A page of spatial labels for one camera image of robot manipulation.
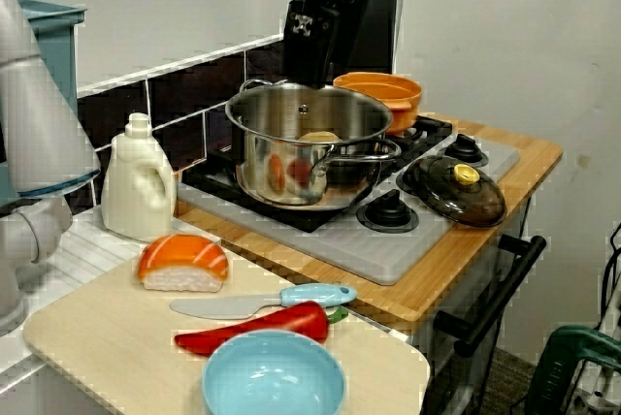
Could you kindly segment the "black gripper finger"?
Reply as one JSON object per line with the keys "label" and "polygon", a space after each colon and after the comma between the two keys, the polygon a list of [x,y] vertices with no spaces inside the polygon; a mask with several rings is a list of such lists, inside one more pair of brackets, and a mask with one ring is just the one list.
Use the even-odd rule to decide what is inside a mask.
{"label": "black gripper finger", "polygon": [[340,16],[307,0],[289,3],[284,32],[282,72],[301,85],[321,88],[327,78]]}

